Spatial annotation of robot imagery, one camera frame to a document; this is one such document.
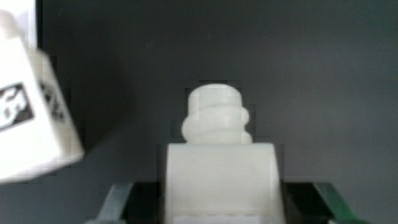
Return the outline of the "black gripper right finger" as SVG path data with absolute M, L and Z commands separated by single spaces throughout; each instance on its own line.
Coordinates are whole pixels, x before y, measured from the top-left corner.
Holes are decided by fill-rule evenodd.
M 284 182 L 286 224 L 371 224 L 357 217 L 334 185 Z

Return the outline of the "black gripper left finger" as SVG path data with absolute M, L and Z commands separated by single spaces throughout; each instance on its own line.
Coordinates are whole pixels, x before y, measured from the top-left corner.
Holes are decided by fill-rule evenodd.
M 160 183 L 115 183 L 85 224 L 160 224 Z

